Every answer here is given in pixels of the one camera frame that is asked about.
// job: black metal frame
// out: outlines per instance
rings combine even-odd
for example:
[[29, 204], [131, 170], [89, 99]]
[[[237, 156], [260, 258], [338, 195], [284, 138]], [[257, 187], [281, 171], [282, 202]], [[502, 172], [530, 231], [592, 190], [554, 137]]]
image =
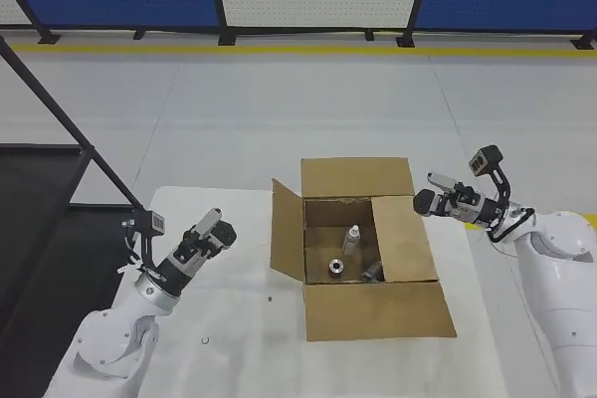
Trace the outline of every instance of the black metal frame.
[[31, 21], [31, 25], [40, 34], [41, 39], [38, 44], [56, 44], [60, 40], [60, 35], [51, 33], [51, 30], [40, 22], [26, 0], [16, 0], [16, 2], [20, 6], [20, 9], [22, 9], [22, 12], [29, 18], [29, 21]]
[[409, 21], [407, 22], [407, 28], [403, 32], [402, 36], [396, 38], [396, 44], [398, 47], [412, 48], [416, 47], [414, 44], [414, 29], [416, 29], [416, 21], [418, 21], [418, 14], [422, 8], [422, 0], [414, 0], [414, 4], [411, 8], [411, 14], [409, 14]]
[[[18, 58], [13, 50], [4, 41], [0, 35], [0, 56], [9, 64], [14, 72], [22, 81], [33, 91], [38, 99], [47, 107], [53, 116], [74, 138], [78, 145], [40, 145], [40, 144], [0, 144], [0, 153], [48, 153], [49, 155], [75, 154], [80, 157], [78, 167], [73, 175], [69, 185], [58, 196], [53, 203], [49, 216], [40, 227], [40, 232], [32, 245], [31, 251], [26, 255], [24, 265], [37, 264], [42, 259], [44, 252], [51, 241], [51, 238], [59, 226], [59, 223], [67, 211], [71, 198], [75, 194], [80, 181], [82, 180], [87, 167], [94, 161], [101, 171], [110, 179], [110, 181], [119, 189], [119, 191], [130, 202], [135, 212], [144, 211], [143, 206], [137, 198], [130, 192], [121, 179], [114, 173], [108, 163], [101, 157], [100, 153], [89, 142], [84, 134], [73, 123], [69, 116], [62, 110], [58, 103], [51, 97], [46, 89], [40, 84], [36, 77], [29, 71], [24, 63]], [[21, 267], [17, 279], [9, 286], [7, 299], [1, 304], [0, 310], [0, 332], [5, 330], [13, 321], [13, 314], [22, 304], [21, 298], [30, 280], [35, 272], [33, 267]]]
[[137, 198], [130, 192], [128, 187], [121, 181], [121, 179], [110, 168], [108, 163], [101, 157], [101, 154], [91, 144], [91, 142], [84, 136], [80, 129], [73, 123], [71, 118], [64, 112], [60, 105], [51, 97], [49, 92], [42, 86], [40, 81], [29, 71], [24, 63], [18, 58], [16, 53], [11, 50], [9, 45], [4, 41], [0, 35], [0, 56], [9, 64], [13, 71], [22, 79], [22, 81], [31, 89], [36, 97], [47, 107], [53, 116], [60, 122], [60, 124], [67, 130], [67, 132], [78, 142], [80, 147], [87, 153], [93, 161], [99, 166], [101, 171], [110, 179], [110, 181], [119, 189], [119, 191], [126, 197], [130, 204], [135, 209], [143, 210], [143, 206]]
[[597, 25], [592, 31], [586, 32], [579, 39], [571, 40], [570, 42], [577, 50], [594, 50], [595, 48], [590, 44], [593, 39], [597, 42]]
[[474, 33], [474, 34], [545, 34], [545, 35], [578, 35], [580, 39], [571, 40], [572, 44], [580, 50], [592, 50], [592, 40], [597, 42], [597, 25], [590, 31], [581, 30], [526, 30], [526, 29], [437, 29], [437, 28], [416, 28], [416, 21], [422, 8], [423, 0], [414, 0], [411, 14], [405, 28], [357, 28], [357, 27], [320, 27], [320, 28], [295, 28], [295, 27], [238, 27], [229, 26], [226, 20], [223, 0], [214, 0], [217, 13], [218, 26], [212, 27], [178, 27], [178, 26], [109, 26], [109, 25], [43, 25], [29, 7], [27, 0], [17, 0], [18, 4], [31, 20], [32, 25], [2, 25], [2, 29], [31, 29], [38, 31], [42, 39], [41, 44], [54, 44], [60, 35], [51, 33], [51, 30], [128, 30], [133, 31], [133, 40], [141, 40], [146, 32], [173, 32], [173, 33], [198, 33], [219, 35], [219, 46], [234, 46], [238, 36], [257, 35], [282, 35], [300, 33], [329, 33], [329, 32], [361, 32], [366, 41], [374, 41], [374, 32], [389, 31], [402, 32], [402, 36], [396, 38], [398, 47], [413, 48], [414, 32], [442, 32], [442, 33]]

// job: white wall panel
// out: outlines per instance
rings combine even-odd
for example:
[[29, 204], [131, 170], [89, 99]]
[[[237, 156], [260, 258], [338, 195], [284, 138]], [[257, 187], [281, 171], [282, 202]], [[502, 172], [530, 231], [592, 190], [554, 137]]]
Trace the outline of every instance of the white wall panel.
[[15, 0], [0, 0], [0, 24], [30, 24]]
[[404, 28], [413, 0], [224, 0], [229, 26]]

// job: box flap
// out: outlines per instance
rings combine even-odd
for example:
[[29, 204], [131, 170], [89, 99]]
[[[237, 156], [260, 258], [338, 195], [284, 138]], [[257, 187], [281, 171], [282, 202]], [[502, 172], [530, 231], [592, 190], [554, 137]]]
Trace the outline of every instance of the box flap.
[[415, 195], [402, 157], [333, 157], [300, 163], [303, 198]]
[[305, 286], [308, 341], [456, 337], [438, 282]]
[[303, 281], [302, 199], [274, 178], [272, 192], [270, 268]]
[[371, 198], [387, 282], [436, 281], [427, 232], [411, 196]]

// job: bottle cap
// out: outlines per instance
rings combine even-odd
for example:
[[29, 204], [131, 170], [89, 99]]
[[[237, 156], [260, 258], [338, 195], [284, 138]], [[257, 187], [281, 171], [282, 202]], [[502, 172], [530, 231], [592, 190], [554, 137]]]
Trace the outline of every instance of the bottle cap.
[[351, 227], [351, 229], [349, 230], [349, 235], [354, 238], [357, 236], [360, 236], [360, 230], [358, 229], [357, 225], [354, 225], [353, 227]]

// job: blue wall panel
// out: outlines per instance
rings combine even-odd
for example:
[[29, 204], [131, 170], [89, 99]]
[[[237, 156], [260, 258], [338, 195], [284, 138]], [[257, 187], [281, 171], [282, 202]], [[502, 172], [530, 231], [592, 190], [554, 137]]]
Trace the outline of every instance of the blue wall panel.
[[416, 28], [590, 30], [597, 0], [423, 0]]
[[46, 25], [217, 26], [214, 0], [28, 0]]

